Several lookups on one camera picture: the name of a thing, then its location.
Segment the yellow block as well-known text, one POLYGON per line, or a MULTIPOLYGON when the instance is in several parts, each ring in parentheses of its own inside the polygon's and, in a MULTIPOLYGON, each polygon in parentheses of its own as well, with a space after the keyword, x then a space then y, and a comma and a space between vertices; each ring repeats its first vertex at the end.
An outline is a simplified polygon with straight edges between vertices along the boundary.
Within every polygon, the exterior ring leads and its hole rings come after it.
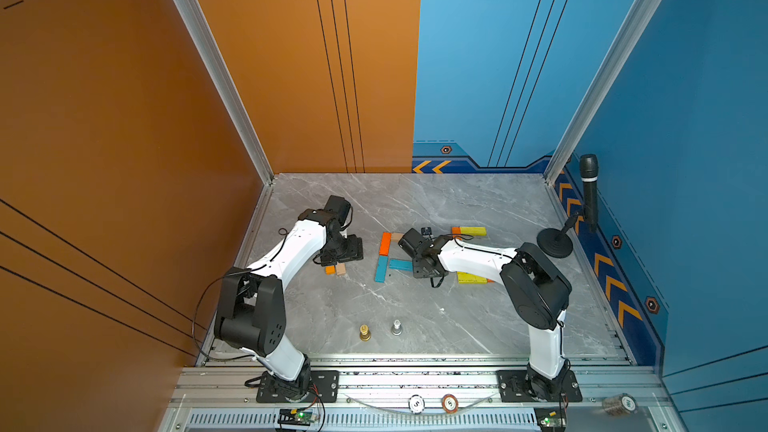
POLYGON ((464 285, 479 285, 479 284, 488 283, 488 279, 485 277, 481 277, 481 276, 477 276, 477 275, 465 273, 465 272, 458 272, 457 280, 459 284, 464 284, 464 285))
POLYGON ((470 236, 486 236, 487 229, 481 226, 461 226, 461 234, 470 236))

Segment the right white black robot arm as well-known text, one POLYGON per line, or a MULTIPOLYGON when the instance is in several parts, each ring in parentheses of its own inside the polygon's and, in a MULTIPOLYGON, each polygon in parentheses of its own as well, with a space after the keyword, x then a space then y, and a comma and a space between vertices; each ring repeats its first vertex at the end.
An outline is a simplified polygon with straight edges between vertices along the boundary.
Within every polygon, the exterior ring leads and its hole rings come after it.
POLYGON ((410 229, 398 246, 412 259, 414 276, 428 278, 435 288, 448 274, 458 272, 503 285, 529 328, 528 394, 548 402, 564 397, 570 362, 563 352, 563 328, 572 286, 537 245, 470 245, 455 236, 432 239, 410 229))

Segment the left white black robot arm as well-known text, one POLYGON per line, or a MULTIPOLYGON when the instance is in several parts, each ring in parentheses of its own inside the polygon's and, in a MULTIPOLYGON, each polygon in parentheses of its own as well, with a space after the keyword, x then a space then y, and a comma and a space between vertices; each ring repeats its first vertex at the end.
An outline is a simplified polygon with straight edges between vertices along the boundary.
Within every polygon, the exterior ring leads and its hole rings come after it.
POLYGON ((253 356, 266 368, 260 380, 291 401, 309 393, 308 356, 285 337, 284 291, 306 262, 322 267, 363 259, 362 239, 349 235, 353 208, 332 195, 324 207, 303 211, 282 240, 245 268, 231 268, 221 280, 214 337, 253 356))

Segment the silver weight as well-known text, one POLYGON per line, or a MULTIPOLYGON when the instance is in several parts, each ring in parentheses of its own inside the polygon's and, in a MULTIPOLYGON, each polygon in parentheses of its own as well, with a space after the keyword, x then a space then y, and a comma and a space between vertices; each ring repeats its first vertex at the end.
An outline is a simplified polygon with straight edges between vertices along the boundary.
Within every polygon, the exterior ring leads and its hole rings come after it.
POLYGON ((391 327, 391 333, 394 336, 399 336, 403 333, 403 325, 402 322, 398 319, 394 320, 391 327))

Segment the brass weight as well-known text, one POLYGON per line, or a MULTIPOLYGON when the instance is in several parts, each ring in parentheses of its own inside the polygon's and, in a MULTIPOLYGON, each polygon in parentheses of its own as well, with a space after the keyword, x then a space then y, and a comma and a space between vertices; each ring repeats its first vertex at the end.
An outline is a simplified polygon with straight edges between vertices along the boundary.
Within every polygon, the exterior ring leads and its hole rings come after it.
POLYGON ((362 324, 359 328, 359 338, 361 341, 367 342, 371 339, 371 331, 367 324, 362 324))

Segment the white round dial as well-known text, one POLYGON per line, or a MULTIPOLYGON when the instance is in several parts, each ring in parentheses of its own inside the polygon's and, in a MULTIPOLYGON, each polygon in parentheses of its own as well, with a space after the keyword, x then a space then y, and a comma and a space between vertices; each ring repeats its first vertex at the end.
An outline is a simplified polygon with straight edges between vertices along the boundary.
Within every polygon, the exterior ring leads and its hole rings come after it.
POLYGON ((408 407, 412 414, 418 415, 425 410, 425 401, 422 396, 415 394, 408 399, 408 407))

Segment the copper round dial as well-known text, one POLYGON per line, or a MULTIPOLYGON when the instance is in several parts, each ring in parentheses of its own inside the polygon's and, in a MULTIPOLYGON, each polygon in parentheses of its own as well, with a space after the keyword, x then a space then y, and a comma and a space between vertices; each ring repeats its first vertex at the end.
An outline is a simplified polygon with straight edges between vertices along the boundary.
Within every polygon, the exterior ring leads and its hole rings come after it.
POLYGON ((446 414, 454 414, 459 410, 458 399, 453 394, 446 394, 441 399, 441 407, 446 414))

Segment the left green circuit board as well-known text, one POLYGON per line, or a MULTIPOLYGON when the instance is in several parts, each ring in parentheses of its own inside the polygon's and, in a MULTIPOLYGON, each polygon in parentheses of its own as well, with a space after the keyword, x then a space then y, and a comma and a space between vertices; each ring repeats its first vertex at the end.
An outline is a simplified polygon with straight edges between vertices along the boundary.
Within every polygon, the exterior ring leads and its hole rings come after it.
POLYGON ((278 431, 310 431, 320 426, 318 414, 306 408, 279 410, 276 420, 278 431))

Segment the green circuit board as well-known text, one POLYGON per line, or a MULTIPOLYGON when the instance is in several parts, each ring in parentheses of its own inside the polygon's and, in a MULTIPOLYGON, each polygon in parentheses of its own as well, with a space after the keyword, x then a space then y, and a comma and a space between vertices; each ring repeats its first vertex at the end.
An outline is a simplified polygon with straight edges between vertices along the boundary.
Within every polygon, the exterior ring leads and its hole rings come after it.
POLYGON ((534 409, 536 423, 542 432, 564 432, 567 426, 567 415, 564 411, 551 408, 534 409))
POLYGON ((306 408, 279 410, 276 420, 278 431, 310 431, 320 426, 318 414, 306 408))

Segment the black microphone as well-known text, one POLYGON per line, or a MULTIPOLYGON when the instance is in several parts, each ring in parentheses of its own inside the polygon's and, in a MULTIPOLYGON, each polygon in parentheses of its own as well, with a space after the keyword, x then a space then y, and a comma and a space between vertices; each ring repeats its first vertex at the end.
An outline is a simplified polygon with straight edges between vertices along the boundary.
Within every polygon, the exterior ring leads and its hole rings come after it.
POLYGON ((585 154, 579 161, 580 177, 583 185, 582 216, 591 233, 598 228, 598 187, 599 162, 595 154, 585 154))

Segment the right green circuit board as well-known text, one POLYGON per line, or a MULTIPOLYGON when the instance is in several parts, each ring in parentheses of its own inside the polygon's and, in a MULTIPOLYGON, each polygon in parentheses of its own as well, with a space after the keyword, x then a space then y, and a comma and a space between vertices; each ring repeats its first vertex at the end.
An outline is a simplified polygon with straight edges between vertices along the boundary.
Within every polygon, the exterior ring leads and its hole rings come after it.
POLYGON ((564 411, 551 408, 534 409, 536 423, 542 432, 564 432, 567 426, 567 415, 564 411))

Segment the tape roll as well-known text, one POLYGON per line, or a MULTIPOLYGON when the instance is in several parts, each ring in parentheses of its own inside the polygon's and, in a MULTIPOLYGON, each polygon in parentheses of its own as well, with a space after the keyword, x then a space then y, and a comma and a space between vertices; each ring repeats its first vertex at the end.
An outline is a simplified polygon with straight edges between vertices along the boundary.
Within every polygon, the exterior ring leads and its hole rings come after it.
POLYGON ((632 415, 637 412, 638 405, 633 396, 627 393, 607 397, 602 401, 603 411, 612 417, 632 415))

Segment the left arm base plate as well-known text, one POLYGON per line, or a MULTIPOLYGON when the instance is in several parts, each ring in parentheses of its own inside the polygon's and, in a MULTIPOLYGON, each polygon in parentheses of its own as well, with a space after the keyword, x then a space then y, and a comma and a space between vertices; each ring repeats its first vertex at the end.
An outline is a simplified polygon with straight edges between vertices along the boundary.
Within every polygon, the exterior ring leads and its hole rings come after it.
POLYGON ((259 377, 256 402, 260 404, 310 403, 319 398, 324 403, 335 403, 339 391, 337 370, 314 370, 288 382, 268 372, 259 377))

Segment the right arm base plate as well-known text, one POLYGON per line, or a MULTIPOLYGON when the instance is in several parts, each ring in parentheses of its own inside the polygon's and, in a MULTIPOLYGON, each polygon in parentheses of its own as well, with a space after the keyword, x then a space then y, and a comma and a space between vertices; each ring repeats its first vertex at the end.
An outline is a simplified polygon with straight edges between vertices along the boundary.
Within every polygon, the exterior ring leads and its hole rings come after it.
POLYGON ((574 372, 565 368, 554 379, 529 370, 499 370, 498 390, 504 403, 568 402, 580 403, 583 395, 574 372))

